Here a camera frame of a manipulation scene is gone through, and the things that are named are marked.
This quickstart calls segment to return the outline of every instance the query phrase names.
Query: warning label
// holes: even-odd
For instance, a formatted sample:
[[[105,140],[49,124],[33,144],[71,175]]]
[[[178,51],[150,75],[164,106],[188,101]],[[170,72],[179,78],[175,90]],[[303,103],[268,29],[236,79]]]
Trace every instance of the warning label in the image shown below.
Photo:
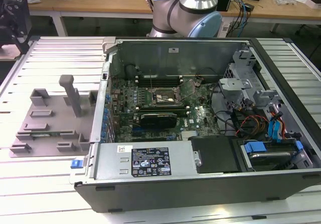
[[[167,147],[132,149],[131,175],[133,177],[171,175],[170,154]]]

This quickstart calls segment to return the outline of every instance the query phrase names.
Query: green circuit board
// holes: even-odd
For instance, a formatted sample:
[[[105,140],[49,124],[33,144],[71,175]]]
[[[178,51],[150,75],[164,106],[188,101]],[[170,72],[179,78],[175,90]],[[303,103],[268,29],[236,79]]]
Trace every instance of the green circuit board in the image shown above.
[[[138,87],[133,81],[113,79],[112,108],[118,121],[116,142],[180,141],[184,140],[182,132],[186,131],[196,131],[199,136],[218,135],[220,130],[208,105],[208,86],[196,87],[195,81],[184,78],[184,84],[173,88]],[[175,113],[177,124],[170,129],[141,128],[139,116],[152,113]]]

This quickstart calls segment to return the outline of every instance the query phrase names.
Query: floor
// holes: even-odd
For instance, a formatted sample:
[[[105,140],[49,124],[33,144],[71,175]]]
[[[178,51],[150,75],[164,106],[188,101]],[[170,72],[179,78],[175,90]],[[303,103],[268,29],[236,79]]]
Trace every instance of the floor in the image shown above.
[[[79,18],[65,17],[65,25],[69,36],[146,36],[151,30],[150,19],[114,19],[114,18]],[[271,24],[259,24],[249,22],[244,28],[241,37],[256,38],[290,38],[306,55],[310,56],[314,48],[321,43],[321,28],[317,26],[304,27],[299,35],[295,32],[300,25],[279,25],[275,33],[270,32]],[[49,17],[32,16],[31,36],[56,36],[55,26]],[[321,69],[321,46],[311,57],[311,61]],[[6,64],[0,64],[0,84],[9,71]]]

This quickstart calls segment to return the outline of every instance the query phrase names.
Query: slotted aluminum surface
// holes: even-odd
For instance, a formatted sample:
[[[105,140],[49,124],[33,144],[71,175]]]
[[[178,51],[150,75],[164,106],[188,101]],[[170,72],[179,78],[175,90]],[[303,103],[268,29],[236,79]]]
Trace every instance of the slotted aluminum surface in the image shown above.
[[[6,147],[13,142],[29,109],[33,88],[47,88],[49,94],[63,94],[58,80],[60,74],[70,73],[74,75],[75,86],[81,94],[98,89],[103,63],[100,59],[101,42],[100,37],[41,38],[32,46],[26,61],[22,59],[0,97],[0,223],[262,224],[321,221],[321,186],[313,186],[287,200],[273,202],[95,213],[70,184],[70,163],[75,157],[10,159]],[[290,50],[286,51],[289,56],[292,54]],[[285,77],[307,77],[306,74],[298,75],[287,73]],[[319,103],[317,99],[306,101]],[[252,215],[265,215],[267,219],[253,220]]]
[[[280,70],[288,84],[308,112],[321,127],[321,76],[314,65],[293,44],[283,39],[258,39],[274,64]],[[263,78],[274,89],[268,76]]]

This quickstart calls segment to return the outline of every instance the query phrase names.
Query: blue latch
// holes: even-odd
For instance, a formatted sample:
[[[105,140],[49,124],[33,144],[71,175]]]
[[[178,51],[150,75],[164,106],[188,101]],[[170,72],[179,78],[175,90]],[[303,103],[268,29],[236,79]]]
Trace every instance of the blue latch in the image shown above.
[[[278,131],[280,128],[280,122],[275,120],[273,117],[271,118],[269,122],[269,128],[267,133],[269,134],[269,137],[272,137],[272,139],[276,140],[278,143],[281,142],[281,139],[278,138]]]
[[[244,147],[247,153],[266,152],[266,148],[262,141],[248,142]]]
[[[296,141],[295,144],[299,150],[303,150],[303,145],[302,145],[301,141]]]
[[[83,168],[83,166],[82,166],[83,162],[84,162],[83,160],[72,160],[70,168],[71,169],[81,169],[81,168]]]

